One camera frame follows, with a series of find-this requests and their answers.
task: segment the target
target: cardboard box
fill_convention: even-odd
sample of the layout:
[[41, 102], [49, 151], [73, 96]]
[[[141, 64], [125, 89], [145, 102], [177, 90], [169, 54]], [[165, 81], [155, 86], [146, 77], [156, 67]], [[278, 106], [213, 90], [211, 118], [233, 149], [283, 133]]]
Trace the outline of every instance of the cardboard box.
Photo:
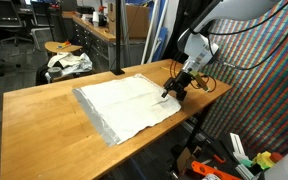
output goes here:
[[[149, 29], [149, 8], [142, 6], [126, 5], [127, 25], [129, 38], [146, 38]], [[116, 36], [116, 11], [115, 4], [108, 6], [109, 31]]]

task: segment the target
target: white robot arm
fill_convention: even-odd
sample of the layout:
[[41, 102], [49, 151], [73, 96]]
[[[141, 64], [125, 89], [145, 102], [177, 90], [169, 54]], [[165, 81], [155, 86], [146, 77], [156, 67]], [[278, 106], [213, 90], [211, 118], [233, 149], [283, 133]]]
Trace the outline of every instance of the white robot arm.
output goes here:
[[[169, 78], [164, 84], [165, 92], [162, 97], [174, 90], [178, 100], [186, 95], [184, 88], [192, 81], [198, 79], [198, 70], [213, 62], [208, 39], [200, 34], [204, 27], [212, 20], [252, 20], [262, 16], [275, 6], [280, 0], [213, 0], [202, 14], [192, 23], [179, 38], [179, 50], [189, 57], [175, 78]], [[211, 43], [212, 52], [216, 55], [218, 45]]]

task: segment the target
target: cabinet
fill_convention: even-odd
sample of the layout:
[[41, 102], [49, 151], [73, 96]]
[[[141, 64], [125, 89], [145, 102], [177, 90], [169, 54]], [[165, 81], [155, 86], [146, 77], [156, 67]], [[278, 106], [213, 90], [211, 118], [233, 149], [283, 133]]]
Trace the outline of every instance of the cabinet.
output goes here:
[[[93, 62], [97, 73], [109, 71], [116, 66], [115, 37], [105, 28], [93, 27], [89, 22], [74, 17], [74, 31], [78, 44]], [[125, 46], [121, 45], [121, 67], [139, 65], [144, 50], [145, 39], [130, 41], [130, 61], [125, 60]]]

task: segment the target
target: colorful mesh backdrop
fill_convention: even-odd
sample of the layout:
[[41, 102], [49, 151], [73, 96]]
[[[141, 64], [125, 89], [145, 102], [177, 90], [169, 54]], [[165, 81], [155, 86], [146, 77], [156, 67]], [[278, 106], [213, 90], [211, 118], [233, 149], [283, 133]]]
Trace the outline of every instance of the colorful mesh backdrop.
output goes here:
[[[235, 32], [262, 22], [287, 1], [264, 16], [245, 22], [219, 20], [212, 32]], [[231, 36], [210, 36], [220, 46], [220, 59], [250, 67], [266, 57], [288, 32], [288, 6], [253, 30]], [[217, 137], [221, 132], [240, 135], [244, 144], [259, 151], [288, 152], [288, 39], [267, 62], [250, 71], [219, 64], [204, 67], [205, 74], [232, 85], [215, 102], [203, 129]]]

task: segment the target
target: black pole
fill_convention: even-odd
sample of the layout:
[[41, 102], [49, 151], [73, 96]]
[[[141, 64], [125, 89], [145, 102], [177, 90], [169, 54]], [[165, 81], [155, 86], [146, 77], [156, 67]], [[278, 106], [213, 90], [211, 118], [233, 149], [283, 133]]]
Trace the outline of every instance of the black pole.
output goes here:
[[125, 72], [121, 69], [121, 0], [116, 0], [116, 69], [111, 70], [115, 75]]

